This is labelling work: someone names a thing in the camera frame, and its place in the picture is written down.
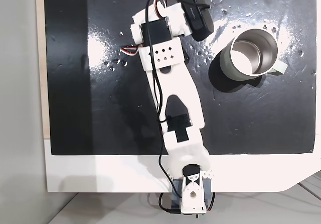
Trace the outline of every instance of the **black cable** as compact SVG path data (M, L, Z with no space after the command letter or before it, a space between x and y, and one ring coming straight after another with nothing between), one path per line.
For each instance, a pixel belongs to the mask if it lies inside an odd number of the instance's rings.
M304 186L301 182L298 183L299 186L301 186L304 190L306 190L307 192L309 192L311 195L313 195L315 198L317 198L318 200L321 200L321 197L318 196L317 194L315 194L313 191L311 191L309 188L307 188L306 186Z
M161 194L159 195L159 198L158 198L158 205L159 205L159 207L160 207L162 210L164 210L164 211L166 211L166 212L170 213L170 212L171 212L171 210L170 210L170 209L167 209L167 208L165 208L165 207L163 207L163 205L162 205L162 197L163 197L163 195L164 195L164 193L161 193Z
M205 8L209 8L210 6L208 4L197 4L197 3L192 3L192 2L187 2L187 1L181 1L181 0L176 0L178 2L181 3L185 3L188 5L194 5L194 6L201 6L201 7L205 7ZM153 89L154 89L154 94L155 94L155 98L156 98L156 102L157 102L157 108L156 108L156 114L157 114L157 121L158 121L158 127L159 127L159 131L161 133L161 139L162 139L162 145L160 147L160 154L159 154L159 158L158 158L158 164L160 166L160 168L162 169L163 173L166 175L167 179L169 180L169 182L172 185L172 188L175 192L175 194L181 198L181 196L178 194L172 180L170 179L170 177L168 176L168 174L166 173L165 169L162 166L161 163L161 159L162 159L162 154L163 154L163 148L164 148L164 139L163 139L163 130L162 130L162 126L161 126L161 120L159 119L160 115L161 115L161 111L162 111L162 106L163 106L163 92L162 92L162 88L161 88L161 83L159 82L159 78L157 75L157 70L155 67L155 60L154 60L154 50L152 47L152 41L150 38L150 32L149 32L149 18L148 18L148 8L149 8L149 3L150 0L147 1L146 3L146 8L145 8L145 25L146 25L146 34L147 34L147 39L150 42L149 44L149 50L150 50L150 60L151 60L151 66L152 66L152 75L153 75ZM158 87L158 92L159 92L159 102L158 102L158 97L157 97L157 93L156 93L156 87L155 87L155 82L157 84Z
M212 209L213 204L214 204L214 200L215 200L215 192L213 192L213 194L212 194L212 200L211 200L210 206L207 209L207 211L210 211Z
M159 131L162 132L162 126L161 126L161 123L160 123L160 122L158 123L158 127L159 127ZM177 192L177 190L176 190L176 188L175 188L175 186L174 186L174 183L172 182L171 178L169 177L169 175L167 174L166 170L165 170L164 167L162 166L161 160L162 160L162 154L163 154L163 149L164 149L164 145L165 145L165 144L164 144L164 138L163 138L163 136L162 136L161 142L162 142L162 143L160 144L160 153L159 153L159 157L158 157L158 164L159 164L160 168L162 169L162 171L164 172L164 174L165 174L165 176L167 177L167 179L169 180L169 182L171 183L172 188L173 188L175 194L176 194L179 198L181 198L181 195L179 195L179 193Z

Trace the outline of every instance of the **gray wall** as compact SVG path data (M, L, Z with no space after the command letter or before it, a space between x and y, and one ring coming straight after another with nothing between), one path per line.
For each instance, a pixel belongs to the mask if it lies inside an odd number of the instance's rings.
M35 0L0 15L0 223L48 223L74 194L46 192Z

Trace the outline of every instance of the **white robotic arm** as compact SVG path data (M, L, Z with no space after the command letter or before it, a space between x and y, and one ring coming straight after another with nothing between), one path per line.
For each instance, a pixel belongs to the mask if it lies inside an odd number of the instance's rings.
M200 98L196 86L184 63L184 54L179 36L192 34L186 20L181 3L164 8L157 3L157 9L166 21L171 39L153 46L155 69L163 92L163 108L159 120L161 122L165 148L169 154L168 174L181 182L181 213L205 214L207 211L203 186L203 173L211 168L209 153L203 146L200 129L205 125ZM144 44L145 9L133 16L134 24L131 31L137 45ZM161 21L157 16L154 5L149 6L148 20L150 24ZM153 68L149 46L139 46L139 56L146 72L149 86L157 107L159 91L154 91ZM162 69L170 68L164 73ZM178 116L177 122L167 120L165 109L167 100L176 95L188 110L188 116ZM185 136L181 138L178 130L183 129Z

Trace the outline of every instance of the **red and white wire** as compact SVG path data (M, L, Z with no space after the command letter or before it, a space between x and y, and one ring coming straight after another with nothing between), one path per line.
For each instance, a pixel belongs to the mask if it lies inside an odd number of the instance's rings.
M138 52L138 47L122 47L120 51L128 56L135 56Z
M166 8L167 7L167 0L163 0L163 1L164 1L164 5ZM158 16L158 18L162 19L163 17L161 16L161 14L159 13L158 8L157 8L157 2L158 2L158 0L154 0L154 2L153 2L154 11L155 11L155 14Z

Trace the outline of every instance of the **floor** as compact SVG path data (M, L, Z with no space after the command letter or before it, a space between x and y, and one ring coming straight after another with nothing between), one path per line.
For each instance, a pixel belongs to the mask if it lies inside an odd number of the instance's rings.
M308 178L304 185L321 196L321 174ZM169 196L164 196L168 205ZM158 208L158 194L80 193L50 224L103 223L194 223L193 216L168 214ZM278 193L219 193L214 208L202 223L291 223L319 224L321 201L299 185Z

